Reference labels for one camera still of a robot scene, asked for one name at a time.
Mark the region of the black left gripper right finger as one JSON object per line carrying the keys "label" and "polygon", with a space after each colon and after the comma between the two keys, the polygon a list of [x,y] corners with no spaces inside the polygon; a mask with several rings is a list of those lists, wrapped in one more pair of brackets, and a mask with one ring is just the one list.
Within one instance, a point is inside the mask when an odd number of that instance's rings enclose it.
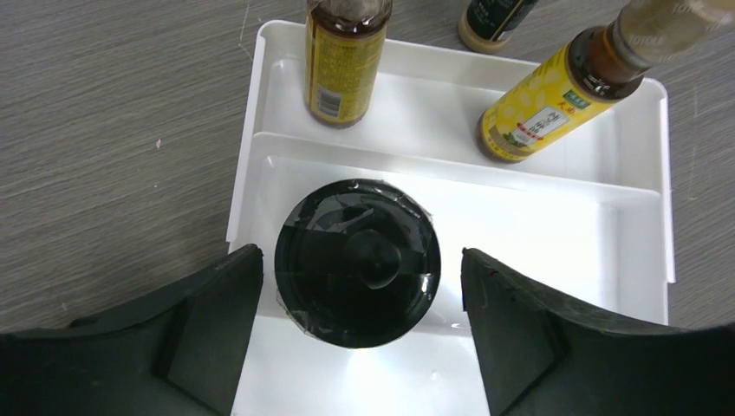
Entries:
{"label": "black left gripper right finger", "polygon": [[731,415],[734,327],[635,319],[539,283],[481,250],[461,265],[493,415]]}

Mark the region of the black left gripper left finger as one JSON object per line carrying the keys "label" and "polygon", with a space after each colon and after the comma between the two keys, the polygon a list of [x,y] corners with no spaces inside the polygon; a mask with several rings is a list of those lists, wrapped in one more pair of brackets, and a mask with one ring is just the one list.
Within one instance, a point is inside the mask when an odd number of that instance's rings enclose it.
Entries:
{"label": "black left gripper left finger", "polygon": [[4,415],[228,415],[263,287],[248,244],[66,328],[1,336]]}

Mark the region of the taped black-lid grinder jar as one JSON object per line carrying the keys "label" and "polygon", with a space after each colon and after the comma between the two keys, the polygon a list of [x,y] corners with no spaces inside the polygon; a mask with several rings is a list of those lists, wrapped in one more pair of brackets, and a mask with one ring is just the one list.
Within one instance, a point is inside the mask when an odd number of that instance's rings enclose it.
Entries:
{"label": "taped black-lid grinder jar", "polygon": [[386,181],[344,179],[304,197],[274,253],[279,302],[306,334],[342,348],[399,339],[428,312],[441,277],[430,214]]}

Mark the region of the yellow-label sauce bottle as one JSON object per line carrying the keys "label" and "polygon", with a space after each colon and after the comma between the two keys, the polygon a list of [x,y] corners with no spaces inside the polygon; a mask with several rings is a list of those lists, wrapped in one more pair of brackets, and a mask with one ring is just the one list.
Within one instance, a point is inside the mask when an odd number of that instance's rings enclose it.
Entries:
{"label": "yellow-label sauce bottle", "polygon": [[653,67],[734,21],[732,1],[630,1],[606,26],[580,32],[478,119],[488,158],[528,159],[629,97]]}

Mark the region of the gold-cap yellow sauce bottle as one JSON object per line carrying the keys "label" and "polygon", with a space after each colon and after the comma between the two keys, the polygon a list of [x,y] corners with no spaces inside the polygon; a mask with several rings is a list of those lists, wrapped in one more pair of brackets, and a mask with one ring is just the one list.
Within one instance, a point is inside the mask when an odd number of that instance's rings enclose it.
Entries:
{"label": "gold-cap yellow sauce bottle", "polygon": [[391,1],[306,3],[304,100],[324,125],[347,128],[368,111]]}

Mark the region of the small black-cap spice bottle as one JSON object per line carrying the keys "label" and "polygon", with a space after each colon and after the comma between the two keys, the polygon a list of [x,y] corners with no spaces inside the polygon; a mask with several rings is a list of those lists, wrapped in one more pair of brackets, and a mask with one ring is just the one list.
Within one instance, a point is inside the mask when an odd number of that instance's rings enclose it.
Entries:
{"label": "small black-cap spice bottle", "polygon": [[472,0],[458,23],[458,33],[471,50],[495,54],[538,0]]}

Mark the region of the white divided plastic tray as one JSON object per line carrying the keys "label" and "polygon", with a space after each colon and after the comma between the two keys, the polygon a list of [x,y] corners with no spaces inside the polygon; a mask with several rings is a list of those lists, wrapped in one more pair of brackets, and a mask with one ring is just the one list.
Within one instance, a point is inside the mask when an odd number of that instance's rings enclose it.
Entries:
{"label": "white divided plastic tray", "polygon": [[[236,415],[486,415],[466,314],[464,248],[601,308],[667,323],[675,282],[668,96],[627,99],[525,162],[477,148],[481,113],[535,64],[388,40],[367,115],[334,129],[303,99],[301,23],[257,33],[227,241],[263,251],[263,289]],[[292,208],[341,179],[378,179],[431,216],[441,279],[422,320],[385,346],[306,335],[278,304],[277,235]]]}

